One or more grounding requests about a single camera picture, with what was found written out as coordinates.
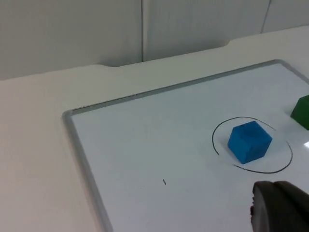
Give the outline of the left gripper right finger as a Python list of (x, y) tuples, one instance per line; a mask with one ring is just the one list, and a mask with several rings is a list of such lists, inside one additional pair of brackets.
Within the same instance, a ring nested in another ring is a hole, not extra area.
[(283, 194), (283, 209), (279, 217), (285, 232), (309, 231), (309, 195), (287, 181), (277, 181), (275, 186)]

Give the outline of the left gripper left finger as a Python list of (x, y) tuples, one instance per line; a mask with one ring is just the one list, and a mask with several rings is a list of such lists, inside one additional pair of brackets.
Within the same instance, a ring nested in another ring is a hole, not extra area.
[(258, 181), (253, 185), (250, 213), (254, 232), (284, 232), (284, 224), (279, 219), (284, 198), (274, 183)]

